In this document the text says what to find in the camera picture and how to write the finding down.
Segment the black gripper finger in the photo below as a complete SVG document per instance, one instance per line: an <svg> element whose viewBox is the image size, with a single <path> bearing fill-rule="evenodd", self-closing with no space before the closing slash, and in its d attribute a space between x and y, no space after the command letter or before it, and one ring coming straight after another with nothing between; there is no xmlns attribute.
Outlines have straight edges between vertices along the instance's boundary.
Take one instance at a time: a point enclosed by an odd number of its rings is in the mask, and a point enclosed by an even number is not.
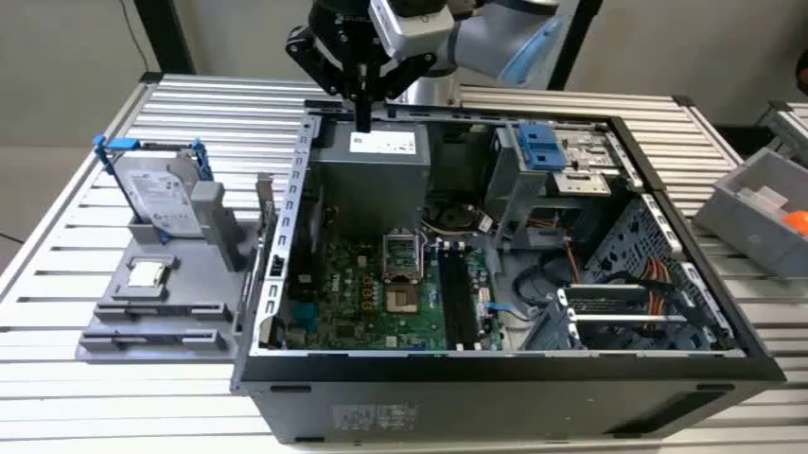
<svg viewBox="0 0 808 454"><path fill-rule="evenodd" d="M362 94L362 131L372 130L373 105L388 98L396 98L412 85L412 83L426 74L437 62L434 53L426 53L405 58L398 65L385 74L381 73L384 59L373 55L368 62L364 94Z"/></svg>
<svg viewBox="0 0 808 454"><path fill-rule="evenodd" d="M365 132L365 92L353 41L340 27L326 37L322 40L309 26L297 26L289 33L286 50L326 93L353 102L356 129Z"/></svg>

